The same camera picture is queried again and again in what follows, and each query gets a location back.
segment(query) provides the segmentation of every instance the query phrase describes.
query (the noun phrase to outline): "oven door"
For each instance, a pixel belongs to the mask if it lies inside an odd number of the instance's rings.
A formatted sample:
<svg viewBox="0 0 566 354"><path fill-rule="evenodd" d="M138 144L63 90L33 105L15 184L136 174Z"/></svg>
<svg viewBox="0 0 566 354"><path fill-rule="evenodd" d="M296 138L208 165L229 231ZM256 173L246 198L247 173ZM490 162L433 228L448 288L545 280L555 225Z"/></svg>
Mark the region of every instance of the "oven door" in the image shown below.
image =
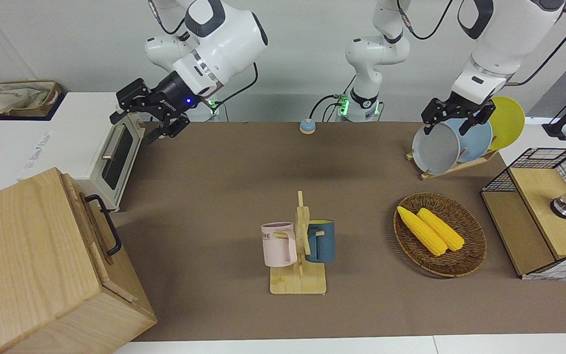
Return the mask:
<svg viewBox="0 0 566 354"><path fill-rule="evenodd" d="M121 193L140 144L141 136L130 119L122 119L113 127L94 176L97 188L110 197L113 204L110 208L119 208Z"/></svg>

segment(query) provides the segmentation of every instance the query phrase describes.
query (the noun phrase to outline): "oven handle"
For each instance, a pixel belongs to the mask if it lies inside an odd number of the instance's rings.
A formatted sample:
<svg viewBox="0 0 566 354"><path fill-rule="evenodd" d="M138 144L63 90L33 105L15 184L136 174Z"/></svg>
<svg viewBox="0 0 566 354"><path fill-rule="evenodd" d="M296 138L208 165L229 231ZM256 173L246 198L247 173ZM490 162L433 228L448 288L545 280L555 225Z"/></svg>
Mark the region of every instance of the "oven handle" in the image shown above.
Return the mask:
<svg viewBox="0 0 566 354"><path fill-rule="evenodd" d="M90 203L93 200L97 200L97 202L99 203L100 211L102 212L104 217L106 217L106 222L108 222L108 227L110 227L111 233L113 234L113 238L115 238L115 247L113 247L112 249L109 249L108 252L106 252L106 254L108 256L112 256L115 253L119 252L119 250L121 249L121 240L119 239L119 235L117 234L117 230L115 229L115 225L113 224L113 221L111 220L111 216L108 212L108 209L106 208L104 201L99 197L99 195L92 194L92 195L89 195L88 197L85 197L85 202L87 202L87 203Z"/></svg>
<svg viewBox="0 0 566 354"><path fill-rule="evenodd" d="M124 124L117 125L115 127L113 134L111 135L111 139L108 141L108 145L106 146L104 153L102 154L103 160L112 160L113 157L115 157L117 147L119 147L119 141L121 141L121 137L123 137L125 131L126 125Z"/></svg>

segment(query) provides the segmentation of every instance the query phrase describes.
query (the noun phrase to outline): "black handle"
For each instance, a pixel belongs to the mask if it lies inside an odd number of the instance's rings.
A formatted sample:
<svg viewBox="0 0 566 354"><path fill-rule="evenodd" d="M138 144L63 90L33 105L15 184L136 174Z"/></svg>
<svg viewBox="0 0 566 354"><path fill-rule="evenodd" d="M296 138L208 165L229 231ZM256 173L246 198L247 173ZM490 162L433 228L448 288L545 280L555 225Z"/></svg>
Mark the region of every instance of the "black handle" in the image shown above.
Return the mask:
<svg viewBox="0 0 566 354"><path fill-rule="evenodd" d="M99 203L100 210L104 215L104 217L106 217L106 222L108 222L108 227L110 227L111 233L115 238L115 247L109 249L108 252L106 252L107 255L112 256L115 253L119 252L119 250L121 249L121 240L119 239L119 235L117 235L117 230L115 229L115 225L111 220L111 216L108 212L108 209L106 208L106 205L104 204L104 201L97 194L89 195L88 197L85 198L85 202L87 203L92 202L93 200L97 200L97 202Z"/></svg>
<svg viewBox="0 0 566 354"><path fill-rule="evenodd" d="M492 18L492 13L494 11L494 6L492 4L492 0L473 0L476 8L478 9L478 19L473 24L473 27L468 28L462 24L460 20L460 10L462 10L462 5L464 5L464 0L460 4L460 8L458 9L458 23L460 27L462 27L463 31L467 34L467 36L478 39L481 35L481 32L486 28L488 23L490 22L490 18Z"/></svg>

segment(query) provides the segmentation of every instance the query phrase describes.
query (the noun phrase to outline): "oven window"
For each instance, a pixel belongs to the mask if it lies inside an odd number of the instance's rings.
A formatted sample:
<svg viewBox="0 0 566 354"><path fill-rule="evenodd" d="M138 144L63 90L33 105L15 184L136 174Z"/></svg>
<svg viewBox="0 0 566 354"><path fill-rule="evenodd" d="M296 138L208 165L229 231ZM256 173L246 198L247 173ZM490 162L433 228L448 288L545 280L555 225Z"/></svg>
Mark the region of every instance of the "oven window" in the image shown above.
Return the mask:
<svg viewBox="0 0 566 354"><path fill-rule="evenodd" d="M128 153L130 152L130 147L132 147L133 141L134 139L130 130L126 129L119 141L119 145L117 145L117 151L115 152L113 159L108 160L104 166L102 178L112 190L117 188L117 182L119 182L121 171L123 171L126 159L128 159Z"/></svg>

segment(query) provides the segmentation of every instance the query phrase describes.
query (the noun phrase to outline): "blue mug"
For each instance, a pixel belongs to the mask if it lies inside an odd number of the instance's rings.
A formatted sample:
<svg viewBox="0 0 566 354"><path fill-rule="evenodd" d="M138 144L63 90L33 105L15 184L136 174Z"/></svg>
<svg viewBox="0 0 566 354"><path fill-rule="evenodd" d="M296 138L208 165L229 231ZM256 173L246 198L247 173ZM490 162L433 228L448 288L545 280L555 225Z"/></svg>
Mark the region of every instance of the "blue mug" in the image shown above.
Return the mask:
<svg viewBox="0 0 566 354"><path fill-rule="evenodd" d="M335 223L333 220L310 220L307 230L311 254L309 262L326 264L335 260Z"/></svg>

